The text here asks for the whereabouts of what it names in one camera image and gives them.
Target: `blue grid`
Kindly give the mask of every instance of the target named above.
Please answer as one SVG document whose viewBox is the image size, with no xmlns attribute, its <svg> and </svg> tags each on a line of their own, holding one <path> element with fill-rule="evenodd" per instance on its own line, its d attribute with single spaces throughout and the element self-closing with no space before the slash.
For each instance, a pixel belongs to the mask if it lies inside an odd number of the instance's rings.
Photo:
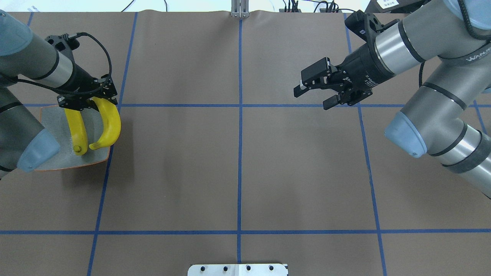
<svg viewBox="0 0 491 276">
<path fill-rule="evenodd" d="M 30 26 L 34 13 L 31 12 L 27 25 Z M 387 275 L 385 257 L 383 252 L 382 234 L 422 234 L 422 233 L 491 233 L 491 228 L 449 228 L 449 229 L 381 229 L 379 215 L 377 210 L 377 201 L 373 185 L 370 157 L 365 135 L 365 128 L 362 118 L 362 108 L 401 108 L 404 104 L 356 104 L 355 106 L 336 106 L 336 108 L 356 108 L 360 122 L 360 130 L 363 139 L 365 159 L 369 174 L 372 204 L 375 216 L 376 229 L 355 229 L 355 230 L 242 230 L 242 132 L 243 132 L 243 108 L 320 108 L 320 104 L 244 104 L 242 91 L 242 20 L 239 21 L 239 104 L 123 104 L 124 87 L 130 63 L 133 39 L 136 29 L 138 13 L 135 13 L 133 28 L 128 46 L 126 66 L 121 85 L 118 111 L 122 107 L 199 107 L 199 108 L 239 108 L 239 158 L 238 158 L 238 189 L 237 189 L 237 230 L 193 230 L 193 231 L 103 231 L 99 230 L 104 199 L 106 195 L 107 183 L 109 178 L 109 169 L 112 160 L 113 147 L 110 149 L 110 155 L 106 167 L 104 183 L 102 187 L 101 200 L 97 214 L 97 220 L 94 231 L 77 231 L 77 230 L 0 230 L 0 235 L 92 235 L 93 243 L 87 269 L 87 276 L 91 275 L 92 265 L 95 257 L 97 238 L 99 235 L 236 235 L 237 236 L 237 262 L 241 263 L 241 235 L 339 235 L 339 234 L 377 234 L 379 249 L 381 255 L 382 272 Z M 346 38 L 349 52 L 352 52 L 349 31 L 346 28 Z M 25 104 L 26 107 L 44 107 L 52 104 Z M 481 123 L 484 133 L 487 133 L 479 108 L 491 108 L 491 105 L 480 105 L 474 101 L 469 105 L 476 109 L 477 116 Z"/>
</svg>

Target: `white bracket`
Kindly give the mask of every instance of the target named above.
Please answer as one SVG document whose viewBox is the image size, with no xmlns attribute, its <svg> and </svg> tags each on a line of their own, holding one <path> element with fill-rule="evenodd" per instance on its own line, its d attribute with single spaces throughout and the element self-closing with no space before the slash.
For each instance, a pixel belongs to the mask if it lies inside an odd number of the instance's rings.
<svg viewBox="0 0 491 276">
<path fill-rule="evenodd" d="M 232 0 L 231 15 L 235 18 L 249 17 L 249 0 Z"/>
<path fill-rule="evenodd" d="M 192 265 L 188 276 L 288 276 L 287 264 Z"/>
</svg>

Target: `white floor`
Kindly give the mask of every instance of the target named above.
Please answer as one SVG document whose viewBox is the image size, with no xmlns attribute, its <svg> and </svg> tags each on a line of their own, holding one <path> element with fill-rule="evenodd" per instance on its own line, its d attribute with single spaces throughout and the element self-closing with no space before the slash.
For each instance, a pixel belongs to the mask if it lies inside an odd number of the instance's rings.
<svg viewBox="0 0 491 276">
<path fill-rule="evenodd" d="M 168 11 L 217 11 L 230 10 L 231 0 L 166 0 Z M 131 0 L 2 0 L 0 9 L 7 12 L 34 11 L 34 12 L 98 12 L 121 11 Z M 365 10 L 370 0 L 337 0 L 340 8 Z M 313 12 L 317 3 L 299 0 L 299 9 L 302 12 Z M 249 10 L 278 11 L 284 8 L 283 0 L 250 0 Z M 164 0 L 134 0 L 126 11 L 142 11 L 153 9 L 165 11 Z"/>
</svg>

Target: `banana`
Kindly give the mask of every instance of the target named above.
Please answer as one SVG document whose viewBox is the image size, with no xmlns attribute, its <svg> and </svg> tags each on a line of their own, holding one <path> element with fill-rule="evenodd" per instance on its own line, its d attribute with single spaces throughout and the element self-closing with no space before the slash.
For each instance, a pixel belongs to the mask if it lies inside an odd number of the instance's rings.
<svg viewBox="0 0 491 276">
<path fill-rule="evenodd" d="M 102 147 L 112 146 L 116 140 L 118 140 L 119 133 L 121 132 L 121 118 L 119 117 L 118 109 L 114 104 L 106 99 L 93 97 L 92 101 L 95 102 L 97 108 L 99 109 L 104 130 L 102 131 L 102 135 L 99 140 L 90 144 L 89 148 L 91 150 L 96 150 Z"/>
<path fill-rule="evenodd" d="M 76 155 L 84 155 L 87 152 L 87 132 L 80 111 L 65 109 L 66 120 L 72 135 L 73 151 Z"/>
</svg>

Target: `black rubber ring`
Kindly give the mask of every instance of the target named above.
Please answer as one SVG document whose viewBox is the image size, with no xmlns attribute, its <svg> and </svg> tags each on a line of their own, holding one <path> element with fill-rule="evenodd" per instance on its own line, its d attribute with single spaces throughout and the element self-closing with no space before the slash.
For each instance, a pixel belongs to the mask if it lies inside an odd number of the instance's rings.
<svg viewBox="0 0 491 276">
<path fill-rule="evenodd" d="M 451 144 L 449 145 L 446 149 L 438 152 L 438 153 L 435 153 L 435 154 L 430 154 L 430 156 L 433 156 L 433 157 L 436 157 L 436 156 L 440 156 L 440 155 L 444 155 L 445 153 L 449 152 L 451 149 L 453 149 L 457 144 L 460 143 L 460 141 L 462 141 L 462 139 L 464 138 L 465 136 L 465 133 L 467 132 L 467 129 L 468 129 L 468 125 L 465 124 L 464 125 L 464 128 L 462 129 L 461 131 L 461 134 L 459 135 L 459 137 L 457 137 L 457 139 Z"/>
<path fill-rule="evenodd" d="M 31 80 L 38 81 L 38 80 L 42 80 L 45 77 L 51 75 L 51 73 L 54 72 L 56 70 L 56 68 L 58 67 L 59 62 L 60 62 L 60 54 L 58 53 L 58 51 L 56 51 L 56 61 L 55 61 L 55 64 L 53 65 L 53 67 L 51 68 L 51 70 L 48 71 L 46 74 L 38 77 L 38 78 L 31 78 Z"/>
<path fill-rule="evenodd" d="M 411 53 L 412 57 L 419 62 L 425 62 L 426 60 L 422 58 L 418 54 L 418 52 L 416 52 L 416 49 L 412 46 L 411 42 L 409 41 L 408 35 L 406 34 L 406 31 L 404 30 L 404 26 L 402 25 L 402 21 L 398 23 L 397 27 L 399 28 L 399 34 L 401 35 L 402 41 L 404 42 L 404 45 L 408 49 L 409 53 Z"/>
<path fill-rule="evenodd" d="M 481 134 L 481 141 L 476 149 L 464 160 L 453 164 L 443 165 L 453 173 L 465 173 L 479 166 L 491 153 L 491 139 L 487 135 Z"/>
<path fill-rule="evenodd" d="M 461 100 L 459 97 L 455 96 L 452 92 L 446 90 L 445 88 L 442 88 L 436 84 L 433 83 L 423 83 L 423 86 L 426 86 L 428 88 L 431 88 L 437 92 L 440 92 L 441 94 L 445 95 L 447 98 L 450 100 L 454 101 L 456 104 L 458 104 L 463 110 L 467 108 L 467 105 L 464 103 L 463 100 Z"/>
<path fill-rule="evenodd" d="M 6 171 L 6 172 L 11 172 L 13 169 L 5 168 L 3 166 L 0 166 L 0 170 Z"/>
<path fill-rule="evenodd" d="M 10 103 L 8 105 L 5 105 L 3 107 L 0 108 L 0 113 L 4 112 L 4 111 L 7 111 L 11 108 L 14 108 L 14 107 L 17 107 L 17 106 L 21 106 L 22 103 L 21 102 L 13 102 L 13 103 Z"/>
</svg>

